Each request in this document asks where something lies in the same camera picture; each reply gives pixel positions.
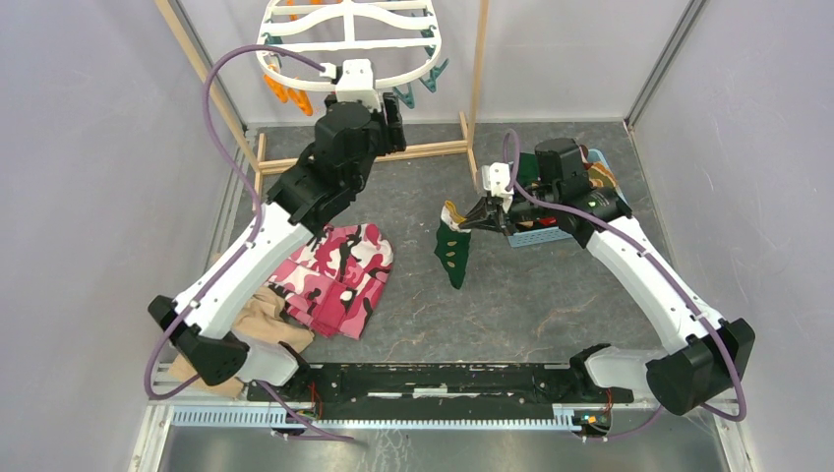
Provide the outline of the white clip hanger frame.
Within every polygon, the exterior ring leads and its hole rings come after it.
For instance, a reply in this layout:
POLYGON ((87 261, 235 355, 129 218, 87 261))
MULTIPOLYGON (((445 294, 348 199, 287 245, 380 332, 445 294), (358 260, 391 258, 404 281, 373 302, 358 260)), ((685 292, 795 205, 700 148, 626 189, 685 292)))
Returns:
POLYGON ((365 59, 372 52, 427 54, 423 62, 376 74, 376 89, 405 86, 426 77, 445 59, 431 1, 270 1, 257 43, 282 47, 308 58, 365 59))

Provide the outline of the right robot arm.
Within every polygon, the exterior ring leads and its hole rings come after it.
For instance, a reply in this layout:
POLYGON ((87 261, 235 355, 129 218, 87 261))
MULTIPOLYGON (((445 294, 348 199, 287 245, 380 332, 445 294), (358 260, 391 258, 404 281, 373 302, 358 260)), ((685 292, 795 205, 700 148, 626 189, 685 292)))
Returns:
POLYGON ((703 408, 729 421, 747 416, 742 386, 755 340, 750 324, 726 320, 659 254, 614 187, 595 184, 587 147, 571 138, 535 146, 536 175, 520 178, 520 141, 506 133, 503 159, 481 170, 483 195, 460 214, 446 202, 442 228, 468 237, 474 230, 510 236, 522 222, 552 218, 561 231, 600 262, 649 320, 659 352, 594 347, 567 376, 570 393, 592 401, 607 387, 650 393, 682 416, 703 408))

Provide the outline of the green sock with yellow cuff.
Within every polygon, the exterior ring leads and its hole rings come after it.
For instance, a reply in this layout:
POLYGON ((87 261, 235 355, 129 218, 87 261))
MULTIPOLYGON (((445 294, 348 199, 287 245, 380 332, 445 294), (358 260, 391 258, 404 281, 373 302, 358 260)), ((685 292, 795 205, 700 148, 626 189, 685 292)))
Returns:
POLYGON ((463 222, 464 217, 459 214, 454 203, 445 201, 436 231, 434 254, 454 289, 463 286, 470 254, 472 235, 470 230, 460 227, 463 222))

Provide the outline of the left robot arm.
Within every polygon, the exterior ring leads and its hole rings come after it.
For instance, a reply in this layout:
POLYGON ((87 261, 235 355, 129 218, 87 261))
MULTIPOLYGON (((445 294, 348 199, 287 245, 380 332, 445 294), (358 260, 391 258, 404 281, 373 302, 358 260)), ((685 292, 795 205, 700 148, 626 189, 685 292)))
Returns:
POLYGON ((149 303, 166 341, 194 369, 193 381, 261 381, 290 401, 308 390, 293 349, 236 335, 234 322, 268 276, 356 200, 374 161, 406 148, 393 93, 382 93, 374 108, 334 95, 326 106, 313 141, 268 190, 249 230, 188 289, 149 303))

